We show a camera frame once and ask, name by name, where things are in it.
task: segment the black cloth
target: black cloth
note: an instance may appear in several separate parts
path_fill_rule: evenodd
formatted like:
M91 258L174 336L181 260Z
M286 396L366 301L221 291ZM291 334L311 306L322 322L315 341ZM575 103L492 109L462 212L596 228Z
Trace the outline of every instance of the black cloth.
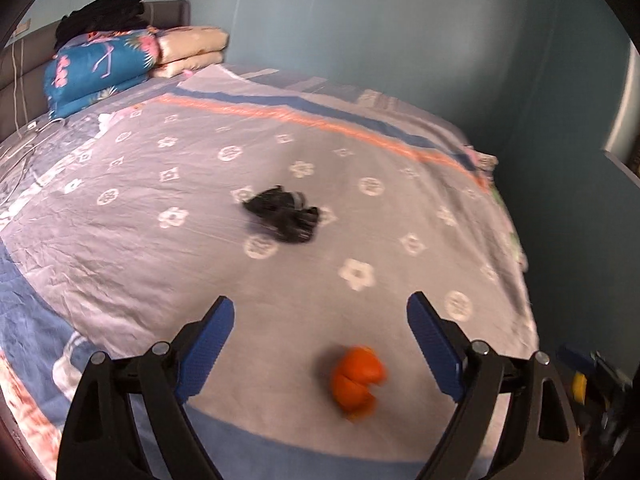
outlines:
M56 29L56 52L80 34L145 28L148 22L139 16L144 11L142 0L95 0L62 18Z
M283 242L304 243L314 236L320 219L317 207L306 207L302 193L284 191L276 186L242 202L247 211L255 214Z

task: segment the bed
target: bed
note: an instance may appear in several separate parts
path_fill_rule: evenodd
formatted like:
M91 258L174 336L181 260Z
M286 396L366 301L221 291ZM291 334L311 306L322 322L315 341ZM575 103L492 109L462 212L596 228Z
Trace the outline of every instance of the bed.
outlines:
M518 357L537 349L523 257L482 155L406 103L210 66L147 81L30 142L33 156L0 183L0 386L43 476L54 477L89 356L171 340L220 294L235 327L187 413L229 479L415 477L454 410L406 322L416 290L469 339ZM310 243L278 243L242 209L276 184L320 208ZM327 385L352 345L375 349L389 374L357 424ZM169 478L133 403L152 471ZM505 412L502 399L478 476Z

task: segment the headboard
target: headboard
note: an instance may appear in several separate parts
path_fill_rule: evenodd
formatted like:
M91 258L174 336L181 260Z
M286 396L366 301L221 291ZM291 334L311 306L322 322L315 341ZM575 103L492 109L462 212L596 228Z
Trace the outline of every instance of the headboard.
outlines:
M191 24L191 6L187 0L144 2L144 5L143 17L154 27ZM42 86L44 70L55 54L58 23L34 30L0 52L0 142L17 129L16 123L20 128L47 111Z

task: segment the orange toy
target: orange toy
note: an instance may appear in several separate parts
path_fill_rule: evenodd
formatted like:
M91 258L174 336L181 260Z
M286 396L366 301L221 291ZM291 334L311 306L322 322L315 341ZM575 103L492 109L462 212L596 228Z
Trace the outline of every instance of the orange toy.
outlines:
M376 397L370 384L382 384L386 370L371 348L350 348L335 367L331 377L331 391L347 418L354 420L370 415L376 409Z

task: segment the silver bolt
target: silver bolt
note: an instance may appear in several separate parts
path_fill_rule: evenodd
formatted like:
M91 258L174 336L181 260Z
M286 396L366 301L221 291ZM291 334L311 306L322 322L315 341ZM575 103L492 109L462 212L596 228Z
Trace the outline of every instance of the silver bolt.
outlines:
M169 343L160 341L151 347L151 351L156 355L165 355L169 351Z
M489 353L489 345L484 341L480 341L480 340L473 341L471 343L471 349L476 354L480 354L480 355L487 355Z
M91 356L91 362L94 365L99 365L104 362L106 357L107 355L104 352L94 352L94 354Z
M536 361L543 366L547 366L551 362L551 358L544 352L536 352Z

